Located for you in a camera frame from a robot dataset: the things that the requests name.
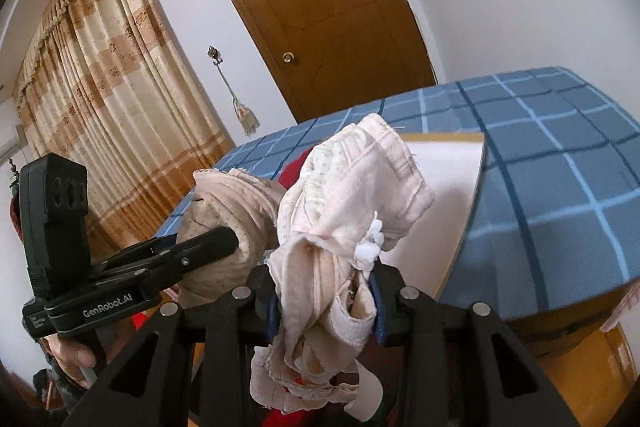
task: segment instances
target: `floral pattern on curtain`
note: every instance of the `floral pattern on curtain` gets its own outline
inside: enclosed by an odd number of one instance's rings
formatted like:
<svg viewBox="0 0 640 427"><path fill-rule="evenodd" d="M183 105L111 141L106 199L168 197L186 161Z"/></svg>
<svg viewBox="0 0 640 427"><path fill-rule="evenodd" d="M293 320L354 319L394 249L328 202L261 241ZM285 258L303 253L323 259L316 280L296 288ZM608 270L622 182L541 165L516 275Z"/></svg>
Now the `floral pattern on curtain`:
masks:
<svg viewBox="0 0 640 427"><path fill-rule="evenodd" d="M36 156L88 170L95 257L148 239L231 143L152 0L69 0L14 100Z"/></svg>

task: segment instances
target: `brown wooden door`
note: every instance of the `brown wooden door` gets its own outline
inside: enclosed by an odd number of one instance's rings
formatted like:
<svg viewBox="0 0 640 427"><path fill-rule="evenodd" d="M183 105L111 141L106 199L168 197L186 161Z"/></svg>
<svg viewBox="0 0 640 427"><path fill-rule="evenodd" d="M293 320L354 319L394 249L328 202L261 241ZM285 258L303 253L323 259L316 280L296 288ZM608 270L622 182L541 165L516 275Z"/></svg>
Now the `brown wooden door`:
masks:
<svg viewBox="0 0 640 427"><path fill-rule="evenodd" d="M435 83L407 0L234 3L298 121Z"/></svg>

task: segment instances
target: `human hand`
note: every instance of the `human hand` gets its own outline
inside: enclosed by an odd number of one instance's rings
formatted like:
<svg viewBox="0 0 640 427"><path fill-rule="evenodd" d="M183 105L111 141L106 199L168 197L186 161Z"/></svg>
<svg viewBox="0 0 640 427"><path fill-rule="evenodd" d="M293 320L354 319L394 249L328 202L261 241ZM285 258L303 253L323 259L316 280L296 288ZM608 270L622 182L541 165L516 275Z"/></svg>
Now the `human hand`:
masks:
<svg viewBox="0 0 640 427"><path fill-rule="evenodd" d="M107 363L111 363L111 360L116 357L136 332L131 317L115 323L113 327L114 341L106 353ZM47 352L58 361L62 371L79 385L89 389L90 385L84 378L80 368L94 367L96 358L91 349L74 339L61 339L57 333L49 335L42 341Z"/></svg>

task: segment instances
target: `crumpled fabric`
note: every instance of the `crumpled fabric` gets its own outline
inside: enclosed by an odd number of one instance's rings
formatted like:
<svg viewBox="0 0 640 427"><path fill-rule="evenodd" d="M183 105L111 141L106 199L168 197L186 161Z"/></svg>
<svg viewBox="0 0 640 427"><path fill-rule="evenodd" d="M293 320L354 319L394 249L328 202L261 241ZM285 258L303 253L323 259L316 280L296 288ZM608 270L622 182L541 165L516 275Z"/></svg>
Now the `crumpled fabric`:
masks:
<svg viewBox="0 0 640 427"><path fill-rule="evenodd" d="M229 257L188 272L180 282L178 301L185 307L205 304L244 284L249 272L277 246L276 216L285 189L242 169L195 171L195 192L184 213L177 242L216 227L229 227L238 248Z"/></svg>
<svg viewBox="0 0 640 427"><path fill-rule="evenodd" d="M311 151L280 203L280 247L268 265L282 322L271 346L255 348L255 401L293 412L356 399L357 385L330 380L358 371L376 317L367 274L433 200L408 147L377 114Z"/></svg>

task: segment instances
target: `blue plaid tablecloth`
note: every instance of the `blue plaid tablecloth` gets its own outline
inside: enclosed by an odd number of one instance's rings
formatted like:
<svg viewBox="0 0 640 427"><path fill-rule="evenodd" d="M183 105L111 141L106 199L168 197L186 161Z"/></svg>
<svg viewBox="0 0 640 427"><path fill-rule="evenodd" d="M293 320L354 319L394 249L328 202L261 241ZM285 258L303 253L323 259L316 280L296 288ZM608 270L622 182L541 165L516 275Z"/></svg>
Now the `blue plaid tablecloth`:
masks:
<svg viewBox="0 0 640 427"><path fill-rule="evenodd" d="M514 319L640 276L640 127L564 68L495 74L357 105L246 143L216 167L275 179L303 151L370 112L400 133L485 133L478 197L441 302L484 301ZM190 200L158 235L178 229Z"/></svg>

